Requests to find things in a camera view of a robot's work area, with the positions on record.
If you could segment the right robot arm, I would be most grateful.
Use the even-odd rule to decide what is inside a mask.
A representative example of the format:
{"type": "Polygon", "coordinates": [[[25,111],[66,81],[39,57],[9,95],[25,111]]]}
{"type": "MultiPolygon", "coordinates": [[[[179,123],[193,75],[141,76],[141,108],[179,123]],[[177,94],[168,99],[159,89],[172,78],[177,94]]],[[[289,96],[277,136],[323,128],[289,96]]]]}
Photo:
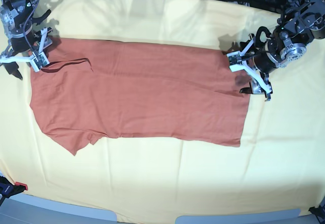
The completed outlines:
{"type": "Polygon", "coordinates": [[[49,65],[45,49],[52,45],[48,34],[52,28],[34,31],[33,25],[41,24],[50,14],[34,17],[40,0],[1,0],[1,22],[8,38],[6,49],[1,53],[1,65],[8,74],[22,80],[19,63],[28,63],[35,72],[49,65]]]}

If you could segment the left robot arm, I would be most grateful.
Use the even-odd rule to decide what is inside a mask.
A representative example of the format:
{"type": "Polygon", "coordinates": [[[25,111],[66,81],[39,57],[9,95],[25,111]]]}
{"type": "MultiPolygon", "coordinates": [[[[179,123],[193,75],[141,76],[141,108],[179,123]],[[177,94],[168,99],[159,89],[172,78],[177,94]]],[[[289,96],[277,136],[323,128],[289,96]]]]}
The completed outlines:
{"type": "Polygon", "coordinates": [[[283,10],[277,22],[273,31],[261,26],[240,44],[248,65],[266,85],[271,84],[271,72],[300,59],[313,40],[324,39],[324,0],[302,0],[299,6],[283,10]]]}

